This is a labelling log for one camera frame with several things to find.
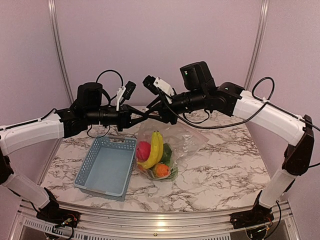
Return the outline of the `front aluminium rail base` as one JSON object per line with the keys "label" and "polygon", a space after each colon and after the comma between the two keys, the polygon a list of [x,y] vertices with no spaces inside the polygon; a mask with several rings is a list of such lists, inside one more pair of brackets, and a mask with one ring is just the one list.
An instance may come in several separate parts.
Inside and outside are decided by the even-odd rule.
{"label": "front aluminium rail base", "polygon": [[22,200],[15,216],[10,240],[59,240],[71,234],[75,240],[246,240],[253,228],[234,229],[231,214],[248,206],[196,212],[124,211],[62,202],[62,208],[80,213],[78,225],[53,231],[53,224],[36,218],[31,204]]}

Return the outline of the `orange fake fruit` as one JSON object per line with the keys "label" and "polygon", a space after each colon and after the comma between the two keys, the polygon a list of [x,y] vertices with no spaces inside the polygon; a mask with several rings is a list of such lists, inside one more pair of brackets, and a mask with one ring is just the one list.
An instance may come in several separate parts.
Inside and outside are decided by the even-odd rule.
{"label": "orange fake fruit", "polygon": [[171,174],[171,169],[166,164],[158,163],[154,166],[152,172],[154,177],[159,179],[159,178],[168,177]]}

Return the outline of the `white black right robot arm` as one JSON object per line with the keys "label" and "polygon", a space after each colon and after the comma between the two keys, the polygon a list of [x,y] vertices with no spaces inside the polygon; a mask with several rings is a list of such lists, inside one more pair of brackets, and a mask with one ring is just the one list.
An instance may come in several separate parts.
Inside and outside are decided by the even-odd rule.
{"label": "white black right robot arm", "polygon": [[184,119],[185,113],[197,110],[217,111],[238,118],[240,124],[260,127],[286,142],[283,163],[258,193],[252,208],[230,216],[234,229],[272,221],[276,201],[311,167],[316,129],[312,118],[284,110],[271,103],[269,97],[259,97],[237,84],[216,85],[204,61],[185,65],[180,73],[186,92],[179,94],[160,77],[149,75],[143,80],[143,85],[158,96],[148,109],[157,111],[162,122],[175,124]]}

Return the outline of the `dark green fake pepper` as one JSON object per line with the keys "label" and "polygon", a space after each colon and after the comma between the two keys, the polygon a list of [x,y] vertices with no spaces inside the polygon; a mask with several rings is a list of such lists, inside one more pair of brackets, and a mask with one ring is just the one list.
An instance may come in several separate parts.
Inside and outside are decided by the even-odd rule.
{"label": "dark green fake pepper", "polygon": [[161,163],[168,165],[172,157],[172,149],[168,143],[163,144],[163,154],[160,160]]}

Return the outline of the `light blue plastic basket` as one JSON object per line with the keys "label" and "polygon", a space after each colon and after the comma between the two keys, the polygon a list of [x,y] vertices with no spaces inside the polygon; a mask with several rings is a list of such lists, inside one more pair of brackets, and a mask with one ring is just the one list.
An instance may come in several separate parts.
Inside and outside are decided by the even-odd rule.
{"label": "light blue plastic basket", "polygon": [[87,151],[74,179],[81,192],[123,202],[135,163],[137,139],[98,136]]}

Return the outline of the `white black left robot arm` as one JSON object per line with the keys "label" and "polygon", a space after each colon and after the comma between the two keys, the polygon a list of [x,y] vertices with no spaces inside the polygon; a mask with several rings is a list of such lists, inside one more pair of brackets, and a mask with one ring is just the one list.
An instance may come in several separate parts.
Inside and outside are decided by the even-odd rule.
{"label": "white black left robot arm", "polygon": [[75,226],[79,213],[60,208],[54,195],[46,188],[15,172],[9,155],[17,150],[48,140],[69,138],[86,131],[89,126],[115,125],[118,131],[128,129],[150,117],[130,105],[102,105],[102,97],[110,96],[98,82],[87,82],[78,87],[77,98],[69,108],[53,109],[34,120],[0,128],[0,184],[29,200],[35,207],[37,218],[55,224],[71,219]]}

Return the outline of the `green fake lettuce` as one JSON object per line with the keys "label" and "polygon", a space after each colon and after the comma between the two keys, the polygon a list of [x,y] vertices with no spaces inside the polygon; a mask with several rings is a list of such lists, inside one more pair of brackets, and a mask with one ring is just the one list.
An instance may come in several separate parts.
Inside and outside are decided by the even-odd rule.
{"label": "green fake lettuce", "polygon": [[177,177],[177,174],[178,174],[178,168],[177,167],[170,167],[170,175],[167,176],[167,177],[163,177],[163,178],[155,178],[154,174],[153,174],[153,168],[152,168],[152,175],[153,175],[153,179],[154,180],[157,180],[157,181],[173,181],[176,177]]}

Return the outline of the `left aluminium frame post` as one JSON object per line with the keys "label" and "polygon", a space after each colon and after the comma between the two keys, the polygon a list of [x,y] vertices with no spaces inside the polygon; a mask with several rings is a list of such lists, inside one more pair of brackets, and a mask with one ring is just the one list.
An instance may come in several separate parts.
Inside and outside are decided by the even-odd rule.
{"label": "left aluminium frame post", "polygon": [[71,88],[71,84],[70,84],[70,80],[69,80],[69,76],[68,76],[68,72],[65,64],[64,54],[63,54],[55,0],[48,0],[48,10],[49,10],[50,24],[51,24],[52,34],[53,34],[55,50],[57,54],[58,65],[61,72],[62,82],[65,88],[67,99],[71,104],[74,101],[74,96],[72,93],[72,88]]}

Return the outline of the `right aluminium frame post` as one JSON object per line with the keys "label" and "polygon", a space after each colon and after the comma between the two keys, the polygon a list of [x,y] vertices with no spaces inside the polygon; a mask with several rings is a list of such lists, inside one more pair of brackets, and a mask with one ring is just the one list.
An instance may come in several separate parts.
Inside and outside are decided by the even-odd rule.
{"label": "right aluminium frame post", "polygon": [[262,0],[260,11],[259,11],[259,19],[258,19],[258,25],[257,25],[257,31],[256,31],[256,37],[253,45],[253,51],[250,59],[250,63],[248,66],[245,82],[244,82],[244,88],[248,90],[253,82],[255,69],[258,63],[258,58],[262,49],[263,40],[266,32],[266,26],[267,26],[267,19],[268,19],[268,12],[269,12],[269,0]]}

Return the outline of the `aluminium frame post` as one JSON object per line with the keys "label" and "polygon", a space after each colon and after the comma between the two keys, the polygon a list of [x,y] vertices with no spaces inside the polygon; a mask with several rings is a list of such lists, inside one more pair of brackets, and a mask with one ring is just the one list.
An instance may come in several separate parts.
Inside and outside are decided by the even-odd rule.
{"label": "aluminium frame post", "polygon": [[267,19],[268,19],[268,12],[269,12],[269,0],[262,0],[260,11],[259,11],[259,19],[258,19],[258,25],[257,25],[257,31],[256,31],[256,37],[253,45],[253,51],[250,59],[250,63],[248,66],[245,82],[244,82],[244,88],[248,90],[253,82],[255,69],[258,63],[258,58],[262,49],[263,40],[266,32],[266,26],[267,26]]}
{"label": "aluminium frame post", "polygon": [[65,64],[64,54],[63,54],[55,0],[48,0],[48,10],[49,10],[50,24],[51,24],[52,34],[53,34],[55,50],[57,54],[58,65],[61,72],[62,82],[65,88],[67,99],[71,104],[74,101],[74,96],[72,93],[72,88],[71,88],[71,84],[70,84],[70,80],[69,80],[69,76],[68,76],[68,72]]}

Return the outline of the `yellow fake banana bunch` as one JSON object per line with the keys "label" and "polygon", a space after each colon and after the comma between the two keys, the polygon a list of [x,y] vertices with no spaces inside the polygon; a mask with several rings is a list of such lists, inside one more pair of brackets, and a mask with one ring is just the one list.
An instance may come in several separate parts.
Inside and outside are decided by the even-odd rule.
{"label": "yellow fake banana bunch", "polygon": [[164,152],[164,140],[160,132],[154,131],[151,136],[150,154],[146,161],[137,162],[143,169],[150,169],[162,158]]}

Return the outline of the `clear polka dot zip bag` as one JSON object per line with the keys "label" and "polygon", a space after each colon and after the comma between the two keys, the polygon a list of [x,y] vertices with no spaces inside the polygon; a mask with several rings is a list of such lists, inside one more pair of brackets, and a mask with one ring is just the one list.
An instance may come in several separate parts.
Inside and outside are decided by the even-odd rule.
{"label": "clear polka dot zip bag", "polygon": [[137,133],[137,169],[153,181],[174,181],[179,166],[187,163],[209,141],[193,128],[153,119],[143,122]]}

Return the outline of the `pink fake fruit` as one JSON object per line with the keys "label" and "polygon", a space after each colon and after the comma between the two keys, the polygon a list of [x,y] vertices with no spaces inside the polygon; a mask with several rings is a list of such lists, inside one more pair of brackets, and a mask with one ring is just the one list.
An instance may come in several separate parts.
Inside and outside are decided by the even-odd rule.
{"label": "pink fake fruit", "polygon": [[140,141],[136,146],[136,157],[138,162],[145,162],[148,160],[151,152],[151,144],[146,141]]}

